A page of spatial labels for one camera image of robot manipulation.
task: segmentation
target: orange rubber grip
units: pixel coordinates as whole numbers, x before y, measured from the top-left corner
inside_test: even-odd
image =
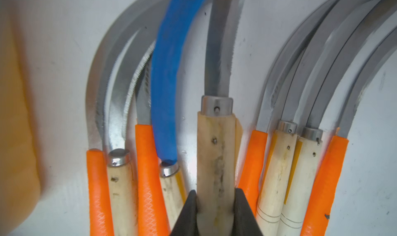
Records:
[[[90,235],[114,236],[108,174],[102,151],[97,149],[87,151],[87,173],[90,198]]]
[[[324,236],[348,143],[336,135],[332,138],[313,184],[300,236]]]
[[[138,234],[167,236],[168,219],[152,126],[135,126],[138,161]]]
[[[248,143],[243,173],[241,174],[239,183],[239,188],[244,191],[254,216],[256,216],[256,203],[259,196],[259,178],[262,173],[267,139],[267,133],[256,130],[252,131]]]

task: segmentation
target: metal ferrule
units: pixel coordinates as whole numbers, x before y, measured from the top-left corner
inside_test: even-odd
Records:
[[[161,162],[160,164],[160,176],[162,178],[169,177],[177,173],[179,170],[179,164],[176,162],[175,164],[168,164],[166,162]]]
[[[277,125],[277,130],[287,134],[294,134],[297,130],[297,127],[298,125],[296,123],[280,120]]]
[[[131,161],[131,154],[129,150],[118,148],[112,150],[106,157],[106,162],[109,167],[118,167],[128,164]]]
[[[201,97],[201,114],[206,116],[228,116],[233,112],[233,99],[203,95]]]
[[[302,130],[302,137],[319,143],[321,141],[322,133],[321,129],[304,127]]]

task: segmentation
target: blurry yellow object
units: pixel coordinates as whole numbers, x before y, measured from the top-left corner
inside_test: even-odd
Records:
[[[36,155],[14,35],[0,9],[0,235],[20,225],[40,196]]]

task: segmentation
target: white wall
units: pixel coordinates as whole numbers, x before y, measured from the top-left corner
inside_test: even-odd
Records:
[[[36,209],[11,235],[88,235],[85,87],[100,40],[133,1],[16,0],[44,179]],[[254,113],[276,54],[295,27],[324,1],[246,0],[230,84],[234,113],[245,130],[241,153],[255,126]],[[193,167],[209,10],[199,12],[181,64],[185,92],[179,141],[187,152],[185,161]],[[394,235],[397,230],[396,57],[380,70],[361,101],[327,235]],[[336,114],[332,108],[340,103],[330,105],[330,123],[322,129],[331,129]],[[188,180],[192,188],[195,178],[193,168]]]

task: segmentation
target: blue blade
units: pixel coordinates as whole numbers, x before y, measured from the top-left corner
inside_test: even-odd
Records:
[[[152,57],[151,110],[158,157],[177,161],[175,128],[176,76],[190,24],[204,0],[171,0]]]

